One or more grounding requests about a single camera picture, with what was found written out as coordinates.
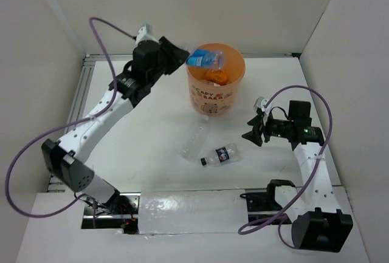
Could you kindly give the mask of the small bottle black cap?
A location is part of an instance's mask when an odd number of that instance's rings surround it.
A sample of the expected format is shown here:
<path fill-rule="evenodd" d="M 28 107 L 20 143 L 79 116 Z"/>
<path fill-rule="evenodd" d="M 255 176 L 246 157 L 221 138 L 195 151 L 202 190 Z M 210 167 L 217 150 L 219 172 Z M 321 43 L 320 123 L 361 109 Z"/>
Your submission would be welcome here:
<path fill-rule="evenodd" d="M 237 162 L 240 157 L 237 145 L 230 143 L 210 151 L 205 157 L 200 158 L 200 164 L 203 167 L 218 167 Z"/>

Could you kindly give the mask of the clear bottle blue cap label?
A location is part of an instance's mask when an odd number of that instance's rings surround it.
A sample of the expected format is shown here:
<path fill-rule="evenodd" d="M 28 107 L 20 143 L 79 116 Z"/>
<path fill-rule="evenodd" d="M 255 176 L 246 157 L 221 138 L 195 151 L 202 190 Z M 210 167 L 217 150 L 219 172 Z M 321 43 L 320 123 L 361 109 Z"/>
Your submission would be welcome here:
<path fill-rule="evenodd" d="M 195 49 L 186 59 L 185 64 L 201 69 L 221 70 L 226 62 L 222 50 Z"/>

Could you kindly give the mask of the orange small bottle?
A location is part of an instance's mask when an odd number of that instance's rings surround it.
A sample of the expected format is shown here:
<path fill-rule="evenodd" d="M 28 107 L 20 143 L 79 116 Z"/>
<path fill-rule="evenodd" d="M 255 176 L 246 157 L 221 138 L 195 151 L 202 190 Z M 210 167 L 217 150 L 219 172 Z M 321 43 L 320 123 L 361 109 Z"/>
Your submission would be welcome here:
<path fill-rule="evenodd" d="M 228 83 L 229 78 L 226 72 L 223 70 L 208 70 L 205 74 L 205 78 L 208 81 L 211 81 L 213 83 L 216 83 L 220 86 L 224 86 Z"/>

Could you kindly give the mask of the clear crushed bottle white cap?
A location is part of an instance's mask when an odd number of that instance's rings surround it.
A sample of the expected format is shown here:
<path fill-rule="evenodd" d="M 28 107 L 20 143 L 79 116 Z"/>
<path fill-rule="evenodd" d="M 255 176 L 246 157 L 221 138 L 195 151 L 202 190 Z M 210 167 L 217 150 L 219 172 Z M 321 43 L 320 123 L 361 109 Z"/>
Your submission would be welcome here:
<path fill-rule="evenodd" d="M 201 115 L 190 125 L 179 150 L 182 158 L 193 162 L 199 157 L 208 136 L 209 127 L 210 117 L 207 115 Z"/>

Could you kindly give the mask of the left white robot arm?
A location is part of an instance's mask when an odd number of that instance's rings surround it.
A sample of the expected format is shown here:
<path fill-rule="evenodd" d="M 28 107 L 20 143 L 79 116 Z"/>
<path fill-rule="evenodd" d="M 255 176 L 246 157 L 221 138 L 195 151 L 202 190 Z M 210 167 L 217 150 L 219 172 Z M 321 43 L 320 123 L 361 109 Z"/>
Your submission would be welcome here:
<path fill-rule="evenodd" d="M 158 79 L 175 72 L 189 55 L 165 37 L 138 43 L 132 60 L 109 85 L 103 98 L 87 115 L 87 121 L 57 141 L 47 139 L 42 144 L 49 172 L 73 192 L 95 199 L 105 213 L 116 213 L 127 199 L 85 163 L 100 140 L 151 92 Z"/>

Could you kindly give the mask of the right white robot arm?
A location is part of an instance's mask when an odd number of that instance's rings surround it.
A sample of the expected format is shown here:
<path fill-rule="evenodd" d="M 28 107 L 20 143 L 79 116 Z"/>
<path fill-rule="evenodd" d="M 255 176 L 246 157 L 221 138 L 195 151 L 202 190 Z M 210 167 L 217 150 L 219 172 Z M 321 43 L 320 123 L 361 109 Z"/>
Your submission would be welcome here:
<path fill-rule="evenodd" d="M 256 117 L 248 122 L 252 130 L 243 138 L 258 146 L 271 137 L 286 139 L 297 159 L 303 186 L 297 188 L 289 180 L 269 182 L 266 205 L 273 210 L 281 208 L 270 221 L 291 222 L 293 249 L 338 253 L 353 228 L 353 219 L 343 212 L 334 195 L 325 139 L 322 130 L 311 125 L 311 104 L 290 101 L 285 120 L 273 117 L 271 105 L 263 97 L 257 99 Z"/>

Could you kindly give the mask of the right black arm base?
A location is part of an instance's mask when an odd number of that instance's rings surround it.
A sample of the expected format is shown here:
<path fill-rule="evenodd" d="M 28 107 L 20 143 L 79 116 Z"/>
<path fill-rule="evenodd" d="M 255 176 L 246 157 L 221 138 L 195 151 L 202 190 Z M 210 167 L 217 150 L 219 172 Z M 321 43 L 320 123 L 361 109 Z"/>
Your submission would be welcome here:
<path fill-rule="evenodd" d="M 270 219 L 282 209 L 265 190 L 245 192 L 239 197 L 246 201 L 249 222 Z"/>

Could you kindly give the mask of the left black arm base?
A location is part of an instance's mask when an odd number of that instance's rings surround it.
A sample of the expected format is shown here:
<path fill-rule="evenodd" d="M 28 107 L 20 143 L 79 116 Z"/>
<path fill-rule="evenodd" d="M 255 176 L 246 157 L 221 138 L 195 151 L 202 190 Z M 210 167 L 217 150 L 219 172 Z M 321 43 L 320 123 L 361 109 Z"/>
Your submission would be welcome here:
<path fill-rule="evenodd" d="M 119 205 L 113 212 L 109 212 L 101 204 L 87 197 L 84 202 L 83 230 L 117 230 L 123 234 L 138 234 L 138 214 L 140 193 L 121 193 Z"/>

